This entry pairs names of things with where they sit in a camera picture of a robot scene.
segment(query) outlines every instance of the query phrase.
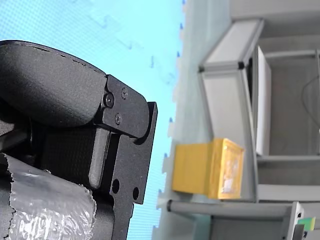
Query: white shelf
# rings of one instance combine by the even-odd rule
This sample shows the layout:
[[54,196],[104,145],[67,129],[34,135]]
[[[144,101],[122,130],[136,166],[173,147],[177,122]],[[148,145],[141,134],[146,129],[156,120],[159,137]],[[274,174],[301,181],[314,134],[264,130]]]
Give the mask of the white shelf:
[[168,208],[178,214],[213,216],[214,240],[292,240],[295,225],[304,217],[298,202],[281,203],[190,203],[171,201]]

